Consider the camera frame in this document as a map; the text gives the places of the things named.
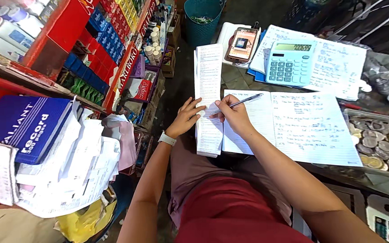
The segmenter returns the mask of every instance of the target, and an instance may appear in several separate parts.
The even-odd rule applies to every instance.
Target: phone screen
[[[233,39],[229,56],[233,58],[249,59],[255,42],[256,33],[256,29],[238,29]]]

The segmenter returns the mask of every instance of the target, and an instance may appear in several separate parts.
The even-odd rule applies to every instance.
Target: pile of coins
[[[349,122],[364,166],[389,171],[389,123],[361,116],[352,116]]]

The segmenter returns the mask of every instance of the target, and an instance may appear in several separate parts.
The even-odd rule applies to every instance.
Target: light blue calculator
[[[268,83],[287,86],[306,86],[312,75],[312,59],[316,41],[275,41],[266,63]]]

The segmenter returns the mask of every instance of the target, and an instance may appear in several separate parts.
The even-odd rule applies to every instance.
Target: white watch strap
[[[163,131],[162,135],[160,136],[159,142],[163,141],[167,144],[170,144],[171,146],[175,145],[176,139],[173,139],[165,134],[165,131]]]

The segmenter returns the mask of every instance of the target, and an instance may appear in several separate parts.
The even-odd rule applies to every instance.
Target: teal plastic basket
[[[190,46],[211,44],[225,2],[225,0],[187,0],[184,3],[187,43]],[[199,24],[190,18],[192,16],[206,16],[213,21],[208,24]]]

